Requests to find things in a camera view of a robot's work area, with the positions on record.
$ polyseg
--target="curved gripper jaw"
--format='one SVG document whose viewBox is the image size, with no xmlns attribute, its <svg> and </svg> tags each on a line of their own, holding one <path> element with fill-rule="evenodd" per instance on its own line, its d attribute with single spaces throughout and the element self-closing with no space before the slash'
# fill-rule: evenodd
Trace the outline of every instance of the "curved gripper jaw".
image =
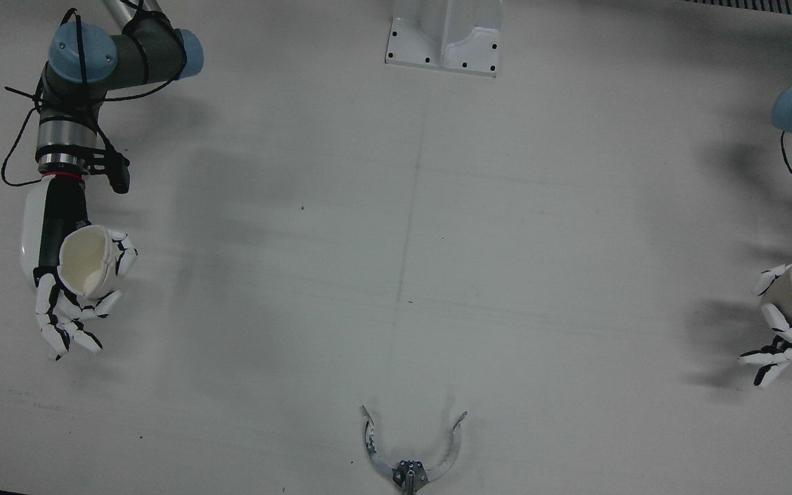
<svg viewBox="0 0 792 495">
<path fill-rule="evenodd" d="M 402 492 L 405 494 L 414 495 L 415 492 L 424 488 L 427 483 L 440 479 L 457 460 L 457 456 L 460 453 L 460 423 L 466 418 L 466 411 L 454 422 L 450 445 L 442 463 L 431 467 L 429 470 L 425 470 L 421 461 L 400 461 L 398 467 L 387 464 L 381 455 L 378 454 L 375 445 L 375 421 L 371 419 L 371 414 L 365 406 L 362 407 L 362 413 L 366 417 L 365 451 L 368 453 L 368 458 L 371 459 L 371 463 L 375 466 L 377 472 L 388 479 L 392 479 L 396 486 L 402 488 Z"/>
</svg>

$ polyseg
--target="blue joint cap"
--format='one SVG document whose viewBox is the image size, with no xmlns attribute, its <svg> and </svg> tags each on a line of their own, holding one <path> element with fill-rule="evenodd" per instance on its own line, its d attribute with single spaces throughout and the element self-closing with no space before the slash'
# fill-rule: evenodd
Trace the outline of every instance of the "blue joint cap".
<svg viewBox="0 0 792 495">
<path fill-rule="evenodd" d="M 185 68 L 179 73 L 178 79 L 190 78 L 201 73 L 204 68 L 204 47 L 201 46 L 201 41 L 198 40 L 194 32 L 188 29 L 179 29 L 179 34 L 182 35 L 182 45 L 185 47 Z"/>
<path fill-rule="evenodd" d="M 85 47 L 85 72 L 88 83 L 108 78 L 118 65 L 118 48 L 105 31 L 96 25 L 81 23 L 81 39 Z M 76 23 L 61 25 L 47 51 L 47 64 L 66 81 L 81 84 L 81 62 L 78 57 Z"/>
<path fill-rule="evenodd" d="M 782 91 L 772 106 L 772 125 L 792 134 L 792 87 Z"/>
</svg>

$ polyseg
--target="robotic arm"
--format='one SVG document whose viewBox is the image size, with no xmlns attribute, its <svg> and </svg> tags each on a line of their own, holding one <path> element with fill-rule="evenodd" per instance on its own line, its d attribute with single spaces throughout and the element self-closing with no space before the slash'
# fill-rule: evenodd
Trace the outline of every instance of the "robotic arm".
<svg viewBox="0 0 792 495">
<path fill-rule="evenodd" d="M 35 160 L 42 178 L 26 197 L 20 264 L 36 288 L 41 335 L 58 360 L 70 342 L 102 348 L 84 322 L 108 316 L 120 298 L 119 277 L 138 255 L 126 234 L 88 220 L 87 176 L 106 175 L 116 193 L 129 190 L 129 160 L 100 128 L 98 110 L 105 101 L 154 93 L 204 65 L 192 32 L 174 29 L 156 1 L 136 1 L 104 0 L 122 26 L 114 36 L 70 10 L 32 95 L 40 115 Z M 67 22 L 72 14 L 75 21 Z M 164 84 L 135 97 L 106 98 L 109 90 L 152 83 Z"/>
</svg>

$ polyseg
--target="silver metal cylinder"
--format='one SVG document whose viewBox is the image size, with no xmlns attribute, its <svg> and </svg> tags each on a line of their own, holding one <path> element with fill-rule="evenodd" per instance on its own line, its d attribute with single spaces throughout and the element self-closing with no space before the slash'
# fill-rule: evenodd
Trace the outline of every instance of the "silver metal cylinder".
<svg viewBox="0 0 792 495">
<path fill-rule="evenodd" d="M 124 25 L 133 18 L 136 12 L 133 7 L 120 2 L 120 0 L 103 0 L 103 3 L 106 4 L 109 13 L 112 14 L 119 28 L 123 28 Z M 139 0 L 133 0 L 133 3 L 139 3 Z M 149 12 L 162 12 L 160 6 L 157 4 L 157 0 L 145 0 L 144 3 L 142 3 L 142 9 L 148 10 Z"/>
<path fill-rule="evenodd" d="M 52 120 L 38 126 L 36 150 L 50 145 L 76 145 L 85 148 L 97 147 L 97 133 L 77 122 Z M 69 153 L 48 153 L 38 158 L 38 169 L 47 169 L 48 164 L 66 163 L 84 168 L 84 160 Z"/>
</svg>

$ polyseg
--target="silver arm tube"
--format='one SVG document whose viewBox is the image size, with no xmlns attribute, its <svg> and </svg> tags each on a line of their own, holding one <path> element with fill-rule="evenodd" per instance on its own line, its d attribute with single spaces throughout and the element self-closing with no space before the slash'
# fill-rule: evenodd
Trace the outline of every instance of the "silver arm tube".
<svg viewBox="0 0 792 495">
<path fill-rule="evenodd" d="M 140 0 L 131 0 L 130 3 L 138 4 Z M 106 4 L 106 9 L 112 14 L 115 22 L 118 23 L 119 28 L 124 28 L 130 19 L 133 18 L 135 9 L 122 0 L 103 0 Z M 161 7 L 157 4 L 157 0 L 144 0 L 142 2 L 142 9 L 149 12 L 162 12 Z"/>
</svg>

